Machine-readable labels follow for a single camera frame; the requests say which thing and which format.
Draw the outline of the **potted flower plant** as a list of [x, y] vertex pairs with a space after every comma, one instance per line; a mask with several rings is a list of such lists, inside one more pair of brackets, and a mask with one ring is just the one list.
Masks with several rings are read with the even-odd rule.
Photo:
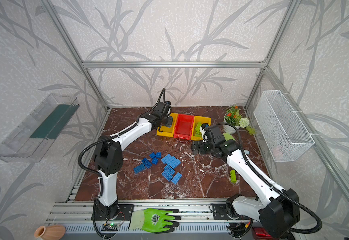
[[229, 108], [227, 108], [227, 112], [224, 116], [224, 121], [230, 125], [235, 126], [237, 129], [245, 129], [251, 136], [256, 133], [256, 130], [250, 126], [249, 119], [243, 117], [240, 114], [239, 106], [230, 106]]

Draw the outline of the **dark blue lego brick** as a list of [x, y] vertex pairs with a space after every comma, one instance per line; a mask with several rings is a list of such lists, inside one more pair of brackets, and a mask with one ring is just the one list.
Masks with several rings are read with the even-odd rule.
[[143, 163], [146, 169], [150, 169], [152, 166], [151, 162], [146, 158], [144, 158], [141, 162]]

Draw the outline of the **light blue lego plate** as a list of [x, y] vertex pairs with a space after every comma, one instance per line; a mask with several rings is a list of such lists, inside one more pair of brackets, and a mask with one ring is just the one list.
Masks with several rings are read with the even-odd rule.
[[165, 157], [163, 157], [161, 159], [161, 161], [164, 164], [169, 165], [172, 169], [175, 169], [176, 167], [178, 167], [181, 164], [181, 161], [179, 159], [177, 159], [176, 157], [171, 156], [170, 154], [168, 154]]

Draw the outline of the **green spatula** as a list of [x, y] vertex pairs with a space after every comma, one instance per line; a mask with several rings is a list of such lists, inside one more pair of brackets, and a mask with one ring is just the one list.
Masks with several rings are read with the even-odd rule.
[[236, 140], [231, 134], [228, 134], [228, 133], [223, 133], [223, 136], [224, 136], [226, 141], [229, 141], [229, 140], [235, 141]]

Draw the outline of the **light blue lego front right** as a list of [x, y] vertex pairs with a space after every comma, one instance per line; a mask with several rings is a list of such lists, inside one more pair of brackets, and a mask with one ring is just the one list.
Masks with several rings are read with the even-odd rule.
[[177, 184], [177, 183], [180, 181], [180, 179], [182, 178], [182, 176], [183, 176], [183, 175], [182, 175], [181, 173], [177, 172], [177, 173], [172, 177], [171, 182], [174, 183], [174, 184]]

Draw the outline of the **blue lego brick left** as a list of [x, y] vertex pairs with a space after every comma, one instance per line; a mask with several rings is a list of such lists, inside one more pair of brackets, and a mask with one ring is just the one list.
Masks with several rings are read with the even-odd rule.
[[140, 164], [137, 167], [133, 168], [134, 174], [137, 175], [139, 173], [141, 173], [142, 171], [144, 171], [146, 169], [144, 164]]

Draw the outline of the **red metallic bottle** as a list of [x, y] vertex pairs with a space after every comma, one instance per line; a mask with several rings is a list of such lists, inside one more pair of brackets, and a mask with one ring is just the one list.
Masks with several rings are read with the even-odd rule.
[[254, 240], [273, 240], [274, 238], [264, 229], [252, 227], [252, 236]]

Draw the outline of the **yellow bin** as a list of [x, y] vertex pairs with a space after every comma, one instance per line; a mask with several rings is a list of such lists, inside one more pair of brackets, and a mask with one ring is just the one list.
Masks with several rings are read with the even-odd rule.
[[156, 131], [156, 135], [173, 138], [178, 115], [177, 113], [171, 113], [167, 118], [166, 124], [161, 126], [160, 131]]
[[202, 134], [200, 127], [203, 124], [211, 125], [211, 118], [209, 117], [201, 117], [201, 116], [194, 116], [194, 123], [193, 123], [193, 130], [192, 130], [192, 141], [200, 141], [202, 140]]

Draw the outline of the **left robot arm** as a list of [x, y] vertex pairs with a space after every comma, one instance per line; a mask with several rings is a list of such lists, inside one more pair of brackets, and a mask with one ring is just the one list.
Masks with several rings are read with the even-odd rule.
[[[108, 137], [101, 136], [97, 142], [87, 146], [78, 155], [78, 166], [97, 175], [99, 180], [99, 197], [94, 201], [93, 215], [99, 214], [106, 219], [112, 219], [117, 215], [119, 207], [116, 182], [117, 173], [123, 164], [123, 150], [139, 137], [167, 124], [170, 111], [169, 101], [158, 101], [150, 110], [139, 115], [133, 124]], [[84, 154], [93, 147], [97, 170], [90, 169], [82, 163]]]

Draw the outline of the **red bin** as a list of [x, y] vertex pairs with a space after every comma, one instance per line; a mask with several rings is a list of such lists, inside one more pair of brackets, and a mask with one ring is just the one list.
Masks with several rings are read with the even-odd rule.
[[177, 139], [191, 140], [194, 118], [195, 117], [192, 115], [178, 114], [173, 137]]

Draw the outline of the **right yellow bin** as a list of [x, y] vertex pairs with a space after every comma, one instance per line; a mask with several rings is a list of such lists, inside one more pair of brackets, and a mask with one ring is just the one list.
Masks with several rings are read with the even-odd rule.
[[211, 125], [211, 118], [209, 117], [201, 117], [201, 116], [194, 116], [194, 123], [193, 123], [193, 130], [192, 130], [192, 141], [200, 141], [202, 140], [202, 134], [200, 127], [203, 124]]

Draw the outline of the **terracotta vase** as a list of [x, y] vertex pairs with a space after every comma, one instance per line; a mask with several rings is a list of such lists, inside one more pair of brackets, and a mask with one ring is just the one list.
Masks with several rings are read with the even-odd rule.
[[65, 232], [65, 227], [62, 225], [40, 226], [35, 230], [34, 237], [43, 240], [60, 240]]

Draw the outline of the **green lego brick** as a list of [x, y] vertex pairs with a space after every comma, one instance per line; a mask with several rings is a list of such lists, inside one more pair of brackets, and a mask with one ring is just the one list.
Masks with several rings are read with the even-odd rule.
[[236, 171], [234, 170], [230, 171], [230, 181], [232, 184], [235, 184], [237, 182]]
[[202, 126], [202, 122], [201, 121], [198, 121], [195, 125], [195, 128], [194, 128], [194, 133], [193, 133], [193, 136], [195, 138], [202, 138], [202, 133], [201, 133], [201, 126]]

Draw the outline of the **green black work glove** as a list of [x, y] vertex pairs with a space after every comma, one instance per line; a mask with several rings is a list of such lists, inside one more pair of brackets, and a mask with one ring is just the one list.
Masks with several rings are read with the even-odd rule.
[[135, 211], [131, 215], [128, 229], [140, 229], [154, 234], [172, 233], [180, 226], [182, 217], [174, 215], [179, 212], [178, 209], [154, 208]]

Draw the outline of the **light blue lego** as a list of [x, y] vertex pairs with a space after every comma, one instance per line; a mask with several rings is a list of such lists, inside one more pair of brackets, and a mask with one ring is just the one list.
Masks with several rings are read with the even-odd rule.
[[182, 175], [181, 173], [177, 172], [177, 173], [172, 177], [171, 182], [174, 183], [174, 184], [177, 184], [177, 183], [180, 181], [180, 179], [182, 178], [182, 176], [183, 176], [183, 175]]
[[168, 172], [168, 171], [163, 171], [161, 175], [168, 181], [170, 182], [173, 178], [173, 176]]

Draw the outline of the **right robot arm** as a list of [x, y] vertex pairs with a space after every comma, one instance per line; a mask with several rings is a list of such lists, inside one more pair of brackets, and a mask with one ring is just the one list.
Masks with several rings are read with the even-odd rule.
[[[229, 198], [226, 204], [231, 217], [244, 215], [260, 222], [275, 239], [284, 238], [288, 232], [313, 234], [322, 229], [320, 217], [299, 202], [299, 196], [293, 189], [285, 190], [278, 185], [245, 154], [241, 136], [237, 140], [226, 140], [220, 124], [202, 124], [199, 131], [202, 140], [193, 142], [193, 153], [221, 158], [239, 173], [258, 197], [257, 200], [239, 195]], [[300, 211], [305, 211], [315, 219], [316, 225], [310, 229], [295, 228], [295, 224], [300, 221]]]

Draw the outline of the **left yellow bin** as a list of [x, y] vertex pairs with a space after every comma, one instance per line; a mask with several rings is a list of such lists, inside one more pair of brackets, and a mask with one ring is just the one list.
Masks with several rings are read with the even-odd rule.
[[161, 126], [160, 131], [156, 131], [156, 135], [173, 138], [178, 115], [177, 113], [171, 113], [167, 118], [166, 124]]

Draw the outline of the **clear acrylic shelf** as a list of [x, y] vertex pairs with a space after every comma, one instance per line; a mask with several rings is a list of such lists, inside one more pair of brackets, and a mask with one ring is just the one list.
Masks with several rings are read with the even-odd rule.
[[77, 97], [49, 94], [0, 143], [0, 160], [40, 162], [79, 107]]

